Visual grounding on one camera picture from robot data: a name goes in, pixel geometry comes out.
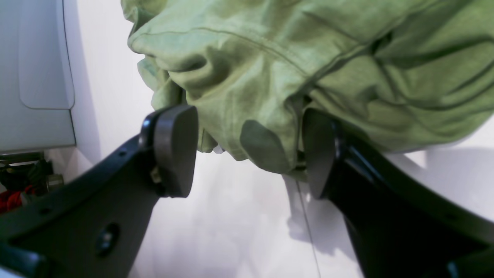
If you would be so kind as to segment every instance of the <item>green fabric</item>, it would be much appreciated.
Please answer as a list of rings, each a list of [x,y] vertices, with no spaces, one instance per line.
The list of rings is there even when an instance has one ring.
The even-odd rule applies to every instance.
[[[382,150],[465,137],[494,108],[493,0],[122,0],[155,109],[183,99],[198,150],[300,177],[304,109]]]

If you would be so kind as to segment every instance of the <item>white wall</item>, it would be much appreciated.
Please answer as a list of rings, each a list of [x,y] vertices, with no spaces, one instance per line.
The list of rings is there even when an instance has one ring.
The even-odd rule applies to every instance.
[[[139,132],[152,111],[152,92],[137,73],[142,56],[127,48],[131,23],[119,1],[66,0],[65,12],[77,148],[48,155],[70,181]],[[319,232],[311,234],[311,225]],[[285,182],[227,153],[198,153],[191,195],[158,202],[129,277],[361,274],[340,213],[328,202],[310,200],[307,185]]]

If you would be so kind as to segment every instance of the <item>red cloth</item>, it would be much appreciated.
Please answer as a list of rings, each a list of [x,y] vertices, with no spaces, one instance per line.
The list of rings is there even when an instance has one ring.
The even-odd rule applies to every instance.
[[[33,194],[33,187],[30,185],[24,189],[27,194]],[[0,214],[22,207],[20,191],[5,191],[0,193]]]

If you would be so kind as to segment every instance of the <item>black metal arm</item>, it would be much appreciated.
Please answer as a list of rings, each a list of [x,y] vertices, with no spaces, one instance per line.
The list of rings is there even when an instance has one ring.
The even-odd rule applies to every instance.
[[[493,223],[412,180],[323,112],[305,112],[303,140],[311,192],[344,214],[367,278],[494,277]]]
[[[162,196],[187,197],[197,111],[146,118],[141,134],[70,185],[0,217],[0,265],[28,278],[126,277]]]

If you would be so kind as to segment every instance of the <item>white tile floor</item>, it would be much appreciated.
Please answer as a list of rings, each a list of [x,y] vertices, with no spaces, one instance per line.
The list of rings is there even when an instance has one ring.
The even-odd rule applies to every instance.
[[[48,156],[70,181],[139,132],[152,92],[137,73],[142,57],[127,48],[131,24],[118,1],[65,1],[65,12],[78,146]],[[309,200],[306,185],[228,153],[198,153],[191,195],[158,202],[129,277],[361,275],[341,215]]]

